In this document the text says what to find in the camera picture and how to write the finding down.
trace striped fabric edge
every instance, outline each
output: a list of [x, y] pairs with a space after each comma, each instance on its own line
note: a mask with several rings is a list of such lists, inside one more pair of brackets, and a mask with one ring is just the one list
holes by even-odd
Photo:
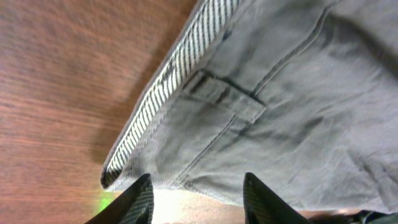
[[168, 56], [143, 91], [123, 132], [115, 142], [103, 170], [101, 184], [110, 186], [152, 121], [172, 93], [191, 74], [221, 28], [243, 0], [203, 0]]

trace gray fabric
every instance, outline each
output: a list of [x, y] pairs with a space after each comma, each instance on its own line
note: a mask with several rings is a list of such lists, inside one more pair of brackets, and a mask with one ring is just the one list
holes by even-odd
[[242, 205], [398, 212], [398, 1], [255, 0], [151, 122], [118, 183]]

